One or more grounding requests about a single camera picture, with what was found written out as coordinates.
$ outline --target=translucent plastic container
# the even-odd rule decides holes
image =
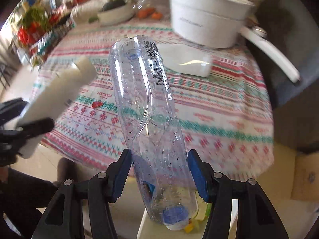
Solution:
[[[150,218],[182,229],[197,209],[181,127],[162,58],[146,36],[124,38],[109,54],[115,100]]]

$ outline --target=plastic bottle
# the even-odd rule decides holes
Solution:
[[[68,69],[56,75],[49,85],[24,108],[17,126],[46,117],[56,120],[75,101],[80,88],[94,80],[96,75],[95,67],[90,60],[81,57]],[[26,145],[19,150],[21,156],[31,157],[42,137],[29,139]]]
[[[150,218],[179,230],[197,210],[195,185],[162,58],[146,36],[124,38],[109,54],[115,100]]]

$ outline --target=table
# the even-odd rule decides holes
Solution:
[[[98,77],[82,87],[76,101],[56,121],[42,144],[81,164],[105,170],[125,141],[108,66],[110,47],[125,36],[146,35],[156,43],[186,44],[213,57],[208,78],[167,70],[186,149],[231,179],[256,178],[274,161],[273,120],[261,72],[244,45],[212,50],[176,35],[169,22],[132,20],[116,26],[83,24],[71,30],[42,66],[32,97],[82,55]],[[92,108],[101,100],[103,106]]]

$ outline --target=floor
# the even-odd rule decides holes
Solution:
[[[10,89],[2,93],[1,101],[16,97],[28,100],[37,71],[30,71],[29,66],[23,66],[11,81]],[[318,202],[305,202],[290,199],[294,175],[294,160],[296,152],[279,144],[275,144],[275,164],[259,178],[258,182],[277,210],[291,239],[304,238],[318,216]],[[57,177],[57,163],[61,158],[53,150],[39,145],[29,159],[20,158],[12,168],[29,175],[49,181]],[[79,178],[89,179],[97,173],[96,170],[77,166]],[[144,207],[138,193],[136,182],[128,179],[121,198],[111,204],[111,213],[120,238],[136,238],[138,226]],[[90,232],[87,204],[84,207],[85,229]],[[235,238],[235,226],[231,229],[229,238]]]

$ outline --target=patterned tablecloth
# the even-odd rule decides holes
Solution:
[[[232,179],[257,177],[273,163],[273,121],[268,93],[258,65],[242,45],[211,50],[173,33],[169,22],[132,19],[117,26],[77,26],[42,66],[32,98],[56,73],[86,55],[98,77],[84,86],[56,121],[42,144],[84,165],[105,170],[118,159],[125,141],[115,105],[108,66],[110,47],[125,36],[143,34],[157,43],[186,44],[212,55],[208,78],[167,70],[186,149]],[[104,104],[92,108],[92,102]]]

